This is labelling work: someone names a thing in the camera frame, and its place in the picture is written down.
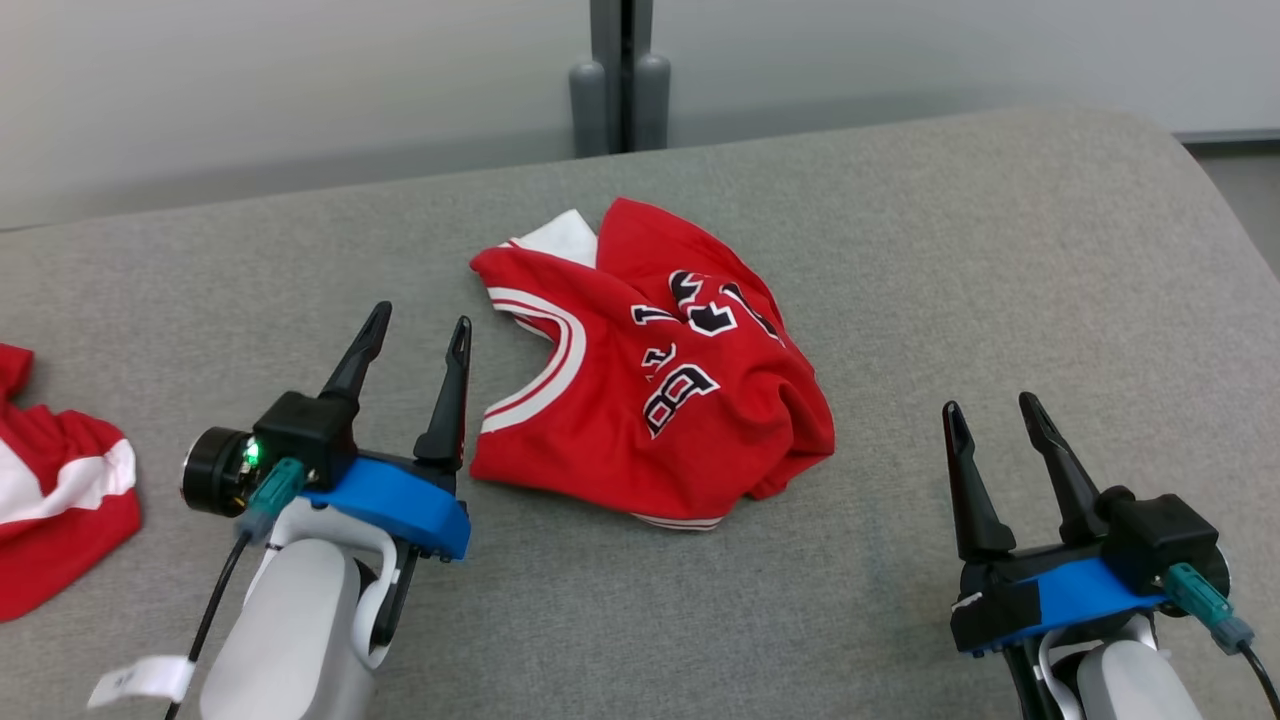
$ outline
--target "teal connector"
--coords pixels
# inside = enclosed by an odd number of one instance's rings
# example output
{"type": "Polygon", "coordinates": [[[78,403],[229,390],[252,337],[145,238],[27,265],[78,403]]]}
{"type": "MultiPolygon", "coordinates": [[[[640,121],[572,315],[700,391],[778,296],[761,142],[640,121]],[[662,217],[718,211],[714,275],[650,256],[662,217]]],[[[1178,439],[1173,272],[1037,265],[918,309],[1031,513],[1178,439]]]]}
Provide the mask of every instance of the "teal connector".
{"type": "Polygon", "coordinates": [[[302,462],[292,457],[276,462],[262,484],[250,496],[244,514],[236,519],[236,534],[248,533],[251,543],[265,541],[275,525],[275,519],[302,492],[306,483],[307,470],[302,462]]]}
{"type": "Polygon", "coordinates": [[[1222,652],[1235,655],[1253,642],[1253,629],[1235,616],[1235,606],[1194,568],[1179,562],[1165,575],[1165,593],[1178,607],[1199,620],[1222,652]]]}

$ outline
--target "gray fabric surface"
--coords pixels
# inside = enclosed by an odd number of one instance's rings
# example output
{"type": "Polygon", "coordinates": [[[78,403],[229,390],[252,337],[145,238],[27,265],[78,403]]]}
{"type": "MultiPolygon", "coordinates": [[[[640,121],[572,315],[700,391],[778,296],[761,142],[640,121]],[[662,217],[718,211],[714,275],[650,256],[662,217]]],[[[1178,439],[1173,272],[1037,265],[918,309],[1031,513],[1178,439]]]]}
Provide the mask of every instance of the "gray fabric surface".
{"type": "MultiPolygon", "coordinates": [[[[419,569],[371,717],[1016,716],[1004,662],[961,657],[947,629],[960,562],[941,409],[963,404],[1021,546],[1051,542],[1024,388],[1100,484],[1178,492],[1222,529],[1233,598],[1280,666],[1280,283],[1157,128],[1019,110],[0,237],[0,340],[38,354],[20,400],[119,424],[145,510],[136,538],[0,626],[0,714],[79,717],[101,673],[186,651],[232,530],[182,505],[183,454],[283,389],[317,389],[376,300],[396,314],[357,437],[410,448],[462,313],[474,437],[547,346],[489,310],[468,259],[567,208],[598,223],[620,195],[701,224],[772,286],[838,451],[698,536],[463,479],[471,557],[419,569]]],[[[1161,629],[1206,716],[1262,716],[1242,660],[1189,621],[1161,629]]],[[[160,715],[138,701],[93,717],[160,715]]]]}

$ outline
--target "black cable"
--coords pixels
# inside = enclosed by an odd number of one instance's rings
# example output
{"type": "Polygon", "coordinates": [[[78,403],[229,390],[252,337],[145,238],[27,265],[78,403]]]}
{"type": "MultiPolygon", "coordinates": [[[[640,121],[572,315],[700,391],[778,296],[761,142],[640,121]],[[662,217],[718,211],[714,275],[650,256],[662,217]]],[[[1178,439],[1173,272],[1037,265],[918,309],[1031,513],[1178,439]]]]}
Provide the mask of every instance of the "black cable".
{"type": "MultiPolygon", "coordinates": [[[[205,647],[205,637],[209,635],[209,628],[214,624],[214,615],[218,614],[218,603],[221,602],[223,593],[227,592],[227,583],[232,579],[232,570],[236,569],[236,562],[239,561],[241,553],[248,546],[248,533],[242,533],[241,537],[236,538],[236,546],[232,547],[232,553],[227,556],[227,562],[223,564],[223,574],[218,575],[214,594],[209,597],[205,616],[200,619],[200,629],[196,630],[196,639],[192,641],[191,652],[187,653],[187,660],[192,662],[200,660],[200,648],[205,647]]],[[[174,720],[178,716],[179,706],[180,703],[177,702],[169,703],[169,711],[165,712],[164,720],[174,720]]]]}
{"type": "Polygon", "coordinates": [[[1257,653],[1253,652],[1248,642],[1240,641],[1240,644],[1236,647],[1240,648],[1240,653],[1249,661],[1249,667],[1253,667],[1253,674],[1262,683],[1262,691],[1267,693],[1267,702],[1271,703],[1271,714],[1276,716],[1276,720],[1280,720],[1280,696],[1276,694],[1276,687],[1271,684],[1271,675],[1267,675],[1267,669],[1262,666],[1262,661],[1258,660],[1257,653]]]}

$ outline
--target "red and white cloth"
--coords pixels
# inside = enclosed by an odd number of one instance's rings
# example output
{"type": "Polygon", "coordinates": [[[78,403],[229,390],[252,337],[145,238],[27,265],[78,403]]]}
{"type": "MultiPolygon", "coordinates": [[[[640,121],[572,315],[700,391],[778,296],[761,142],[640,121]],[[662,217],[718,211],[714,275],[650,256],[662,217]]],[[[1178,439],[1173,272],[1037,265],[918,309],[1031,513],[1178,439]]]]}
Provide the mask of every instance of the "red and white cloth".
{"type": "Polygon", "coordinates": [[[471,268],[494,309],[554,343],[485,411],[471,477],[709,530],[835,451],[769,288],[692,223],[618,200],[599,237],[571,210],[471,268]]]}
{"type": "Polygon", "coordinates": [[[61,592],[141,524],[133,447],[120,430],[9,402],[33,360],[0,343],[0,623],[61,592]]]}

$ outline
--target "white cable label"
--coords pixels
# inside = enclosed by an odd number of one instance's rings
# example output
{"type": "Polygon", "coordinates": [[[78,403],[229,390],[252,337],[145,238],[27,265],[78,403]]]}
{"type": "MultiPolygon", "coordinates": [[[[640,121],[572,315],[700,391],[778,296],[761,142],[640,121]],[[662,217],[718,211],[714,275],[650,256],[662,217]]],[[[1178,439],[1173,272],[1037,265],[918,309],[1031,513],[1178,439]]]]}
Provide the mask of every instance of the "white cable label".
{"type": "Polygon", "coordinates": [[[88,706],[101,707],[133,696],[166,697],[182,702],[195,671],[196,664],[182,655],[143,657],[128,667],[102,675],[88,698],[88,706]]]}

